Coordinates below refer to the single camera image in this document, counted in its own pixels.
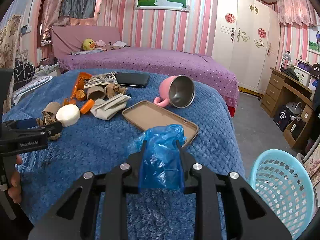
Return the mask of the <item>person's left hand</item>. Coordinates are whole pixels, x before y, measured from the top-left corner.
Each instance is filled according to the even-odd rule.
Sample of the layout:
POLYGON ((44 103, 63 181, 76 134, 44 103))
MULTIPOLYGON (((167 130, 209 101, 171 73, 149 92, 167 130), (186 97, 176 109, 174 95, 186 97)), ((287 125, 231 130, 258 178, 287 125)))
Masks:
POLYGON ((10 178, 10 188, 8 189, 8 195, 16 204, 20 204, 22 201, 21 196, 21 176, 15 167, 14 172, 10 178))

